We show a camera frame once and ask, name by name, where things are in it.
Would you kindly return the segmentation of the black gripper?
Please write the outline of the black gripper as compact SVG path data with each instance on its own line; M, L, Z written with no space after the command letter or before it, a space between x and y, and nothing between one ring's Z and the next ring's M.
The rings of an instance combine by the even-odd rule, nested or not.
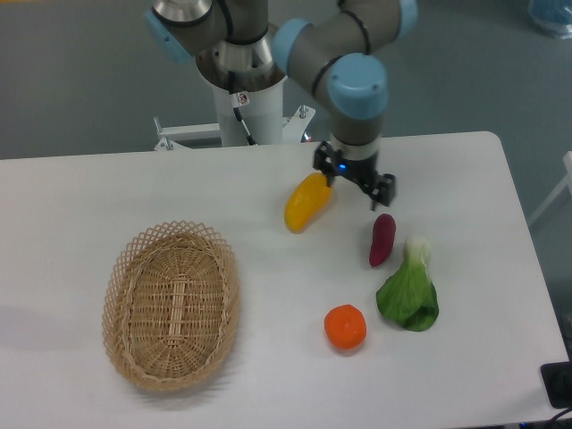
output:
M326 179L331 187L336 177L342 177L358 185L371 200L371 210L389 206L397 193L396 176L376 171L378 153L350 160L344 153L327 141L322 141L314 152L313 168Z

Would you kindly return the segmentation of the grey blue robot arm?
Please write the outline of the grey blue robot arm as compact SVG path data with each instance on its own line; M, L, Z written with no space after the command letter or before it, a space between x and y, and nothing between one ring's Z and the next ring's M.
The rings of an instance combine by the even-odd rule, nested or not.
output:
M341 1L320 25L291 19L275 27L266 1L155 1L144 19L178 63L192 61L211 87L226 147L286 139L282 86L293 80L331 117L331 137L313 166L326 180L355 183L388 206L395 177L376 170L387 73L374 52L415 25L414 1Z

